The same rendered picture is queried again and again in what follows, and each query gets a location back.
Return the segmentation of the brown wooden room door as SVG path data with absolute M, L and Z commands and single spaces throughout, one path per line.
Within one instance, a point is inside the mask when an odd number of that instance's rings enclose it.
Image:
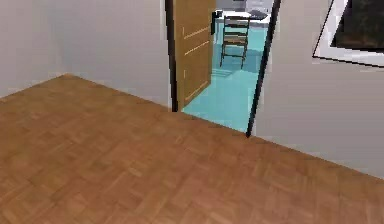
M 216 0 L 173 0 L 179 110 L 211 84 L 215 6 Z

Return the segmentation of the white table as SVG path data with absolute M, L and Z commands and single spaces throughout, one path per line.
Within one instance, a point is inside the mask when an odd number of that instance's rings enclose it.
M 225 17 L 242 17 L 242 20 L 236 20 L 235 23 L 260 28 L 267 28 L 271 19 L 270 14 L 258 10 L 253 10 L 251 12 L 216 10 L 216 14 L 216 41 L 219 41 L 224 33 L 229 33 L 230 35 L 246 33 L 245 28 L 224 27 L 224 23 L 226 22 Z

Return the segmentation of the framed dark wall picture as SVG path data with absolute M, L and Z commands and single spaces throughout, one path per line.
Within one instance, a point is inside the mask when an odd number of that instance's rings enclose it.
M 384 0 L 332 0 L 312 57 L 384 68 Z

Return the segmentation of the dark wooden chair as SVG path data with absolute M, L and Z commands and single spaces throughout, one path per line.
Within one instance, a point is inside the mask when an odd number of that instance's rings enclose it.
M 241 66 L 244 66 L 248 50 L 248 35 L 250 28 L 250 18 L 244 16 L 224 16 L 223 19 L 223 43 L 221 47 L 220 65 L 223 65 L 224 58 L 229 54 L 226 52 L 227 46 L 239 46 L 243 48 L 241 55 L 230 54 L 230 57 L 241 59 Z

